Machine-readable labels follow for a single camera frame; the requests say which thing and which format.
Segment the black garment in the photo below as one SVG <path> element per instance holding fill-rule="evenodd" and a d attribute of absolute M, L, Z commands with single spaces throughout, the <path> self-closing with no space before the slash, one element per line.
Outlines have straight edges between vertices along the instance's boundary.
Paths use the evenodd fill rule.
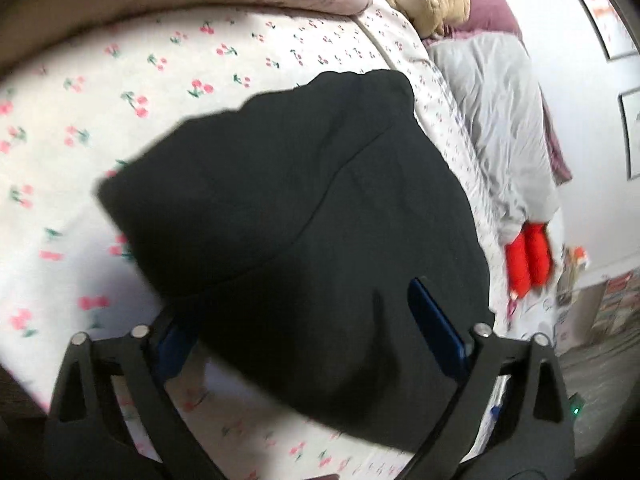
<path fill-rule="evenodd" d="M 454 392 L 407 304 L 491 323 L 461 184 L 393 70 L 188 120 L 98 189 L 166 308 L 278 400 L 407 452 Z"/>

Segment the checkered cherry bed sheet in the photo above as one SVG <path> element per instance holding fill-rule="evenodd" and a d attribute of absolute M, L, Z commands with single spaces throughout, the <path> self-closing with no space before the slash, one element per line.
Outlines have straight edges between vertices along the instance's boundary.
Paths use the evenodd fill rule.
<path fill-rule="evenodd" d="M 551 334 L 553 302 L 506 310 L 497 225 L 442 74 L 405 18 L 375 1 L 359 18 L 205 8 L 97 30 L 1 86 L 1 362 L 50 402 L 70 338 L 130 332 L 158 302 L 94 190 L 195 115 L 306 84 L 326 70 L 408 76 L 419 124 L 468 194 L 491 272 L 497 330 Z"/>

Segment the grey duvet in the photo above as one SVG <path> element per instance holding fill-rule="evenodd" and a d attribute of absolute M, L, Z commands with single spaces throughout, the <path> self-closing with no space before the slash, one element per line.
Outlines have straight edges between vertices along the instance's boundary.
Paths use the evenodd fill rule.
<path fill-rule="evenodd" d="M 494 203 L 499 240 L 560 208 L 544 134 L 544 106 L 521 40 L 504 32 L 431 44 L 427 52 L 462 115 Z"/>

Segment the framed wall picture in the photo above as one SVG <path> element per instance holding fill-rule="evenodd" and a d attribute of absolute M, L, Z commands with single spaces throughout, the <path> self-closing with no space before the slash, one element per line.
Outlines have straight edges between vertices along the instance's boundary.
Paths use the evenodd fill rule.
<path fill-rule="evenodd" d="M 605 56 L 615 61 L 638 55 L 638 49 L 610 0 L 580 0 L 601 41 Z"/>

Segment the red cushion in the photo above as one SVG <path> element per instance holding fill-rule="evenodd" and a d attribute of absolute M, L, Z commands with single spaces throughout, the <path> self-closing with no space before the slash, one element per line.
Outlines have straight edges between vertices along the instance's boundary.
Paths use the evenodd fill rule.
<path fill-rule="evenodd" d="M 532 289 L 544 287 L 553 268 L 544 223 L 525 222 L 514 241 L 506 245 L 506 275 L 509 292 L 524 298 Z"/>

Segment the purple pillow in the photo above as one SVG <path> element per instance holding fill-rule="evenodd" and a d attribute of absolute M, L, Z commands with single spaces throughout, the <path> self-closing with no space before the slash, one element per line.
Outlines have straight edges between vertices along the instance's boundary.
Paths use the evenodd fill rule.
<path fill-rule="evenodd" d="M 432 44 L 443 39 L 468 39 L 482 32 L 504 32 L 518 37 L 518 40 L 524 42 L 520 25 L 506 0 L 470 0 L 470 14 L 466 22 L 462 25 L 446 25 L 442 35 L 431 36 L 423 43 Z M 544 96 L 541 99 L 544 110 L 544 135 L 546 136 L 551 169 L 555 183 L 561 185 L 570 182 L 573 175 L 564 160 L 547 101 Z"/>

